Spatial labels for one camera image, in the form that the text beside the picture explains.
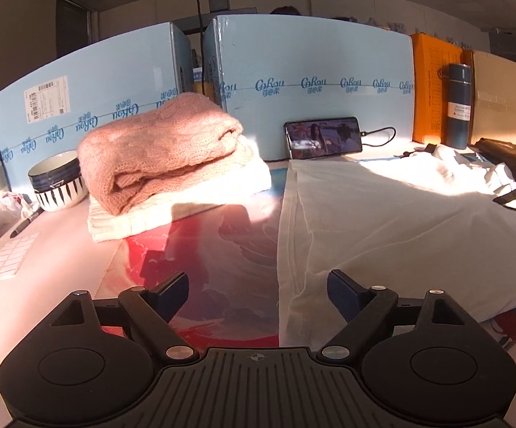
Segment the cream knitted sweater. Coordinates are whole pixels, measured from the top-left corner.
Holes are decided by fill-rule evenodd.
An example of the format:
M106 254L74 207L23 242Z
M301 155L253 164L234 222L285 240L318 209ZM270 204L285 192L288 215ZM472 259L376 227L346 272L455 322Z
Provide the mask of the cream knitted sweater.
M241 205L270 189L270 168L260 158L257 144L245 137L240 141L252 153L243 167L231 168L185 190L153 195L126 214L108 214L91 198L88 231L92 239L96 243L125 239L218 206Z

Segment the black marker pen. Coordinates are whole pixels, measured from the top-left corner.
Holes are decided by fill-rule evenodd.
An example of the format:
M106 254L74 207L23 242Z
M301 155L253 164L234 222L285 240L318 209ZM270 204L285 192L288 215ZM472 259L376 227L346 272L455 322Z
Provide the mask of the black marker pen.
M42 213L44 210L42 208L38 208L36 211L34 211L31 215L29 215L27 218L25 218L23 221L21 221L11 232L10 238L14 239L18 235L20 235L31 223L33 223Z

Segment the blue striped ceramic bowl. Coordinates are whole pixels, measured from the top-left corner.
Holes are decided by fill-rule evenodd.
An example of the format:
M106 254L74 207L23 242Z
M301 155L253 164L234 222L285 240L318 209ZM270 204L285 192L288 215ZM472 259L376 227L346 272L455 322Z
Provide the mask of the blue striped ceramic bowl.
M28 177L37 203L45 212L72 208L88 196L76 150L38 162Z

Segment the orange cardboard box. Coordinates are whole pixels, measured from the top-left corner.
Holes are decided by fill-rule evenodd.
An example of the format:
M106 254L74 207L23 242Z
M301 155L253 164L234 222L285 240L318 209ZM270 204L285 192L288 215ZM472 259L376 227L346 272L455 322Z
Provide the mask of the orange cardboard box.
M413 140L439 144L448 114L448 66L472 66L472 51L422 33L410 36L414 51Z

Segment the white label sheet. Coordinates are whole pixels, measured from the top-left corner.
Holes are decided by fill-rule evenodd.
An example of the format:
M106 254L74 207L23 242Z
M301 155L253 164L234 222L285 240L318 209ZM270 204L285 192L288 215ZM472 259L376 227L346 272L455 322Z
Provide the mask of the white label sheet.
M0 281L15 277L38 234L16 237L0 249Z

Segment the white t-shirt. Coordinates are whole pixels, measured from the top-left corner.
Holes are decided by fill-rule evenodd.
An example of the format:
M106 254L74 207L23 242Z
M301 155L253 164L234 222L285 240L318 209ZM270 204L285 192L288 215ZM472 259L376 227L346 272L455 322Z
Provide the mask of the white t-shirt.
M400 297L441 289L512 334L516 182L504 164L451 148L407 158L305 160L288 169L277 242L279 339L319 349L343 327L327 276Z

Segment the dark blue vacuum bottle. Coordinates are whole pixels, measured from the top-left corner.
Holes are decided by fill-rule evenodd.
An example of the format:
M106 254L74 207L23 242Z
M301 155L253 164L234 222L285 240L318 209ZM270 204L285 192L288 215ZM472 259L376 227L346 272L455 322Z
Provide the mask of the dark blue vacuum bottle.
M439 75L448 89L443 143L454 149L465 150L471 124L471 67L452 63L441 68Z

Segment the black smartphone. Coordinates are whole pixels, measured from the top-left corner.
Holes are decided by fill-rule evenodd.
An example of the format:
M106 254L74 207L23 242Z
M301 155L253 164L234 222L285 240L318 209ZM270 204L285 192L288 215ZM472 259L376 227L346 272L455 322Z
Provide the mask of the black smartphone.
M291 159L326 158L362 151L357 118L286 122L284 132Z

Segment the brown cardboard box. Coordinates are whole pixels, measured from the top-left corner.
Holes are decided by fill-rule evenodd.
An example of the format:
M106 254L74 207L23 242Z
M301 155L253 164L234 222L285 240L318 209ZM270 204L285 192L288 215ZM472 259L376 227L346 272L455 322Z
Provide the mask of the brown cardboard box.
M470 141L481 138L516 144L516 63L476 51Z

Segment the light blue carton box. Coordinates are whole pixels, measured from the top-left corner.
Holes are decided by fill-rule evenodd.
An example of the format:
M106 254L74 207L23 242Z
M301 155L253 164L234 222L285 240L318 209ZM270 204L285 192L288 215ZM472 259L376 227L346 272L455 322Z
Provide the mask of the light blue carton box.
M409 36L311 16L216 16L204 35L206 79L265 161L286 158L286 122L357 118L365 131L414 129Z

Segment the pink knitted sweater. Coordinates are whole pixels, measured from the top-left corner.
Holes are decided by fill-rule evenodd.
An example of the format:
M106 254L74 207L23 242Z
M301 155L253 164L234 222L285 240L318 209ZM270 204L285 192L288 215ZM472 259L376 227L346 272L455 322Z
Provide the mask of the pink knitted sweater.
M88 192L112 215L181 191L255 157L243 127L207 97L183 93L157 109L89 132L77 154Z

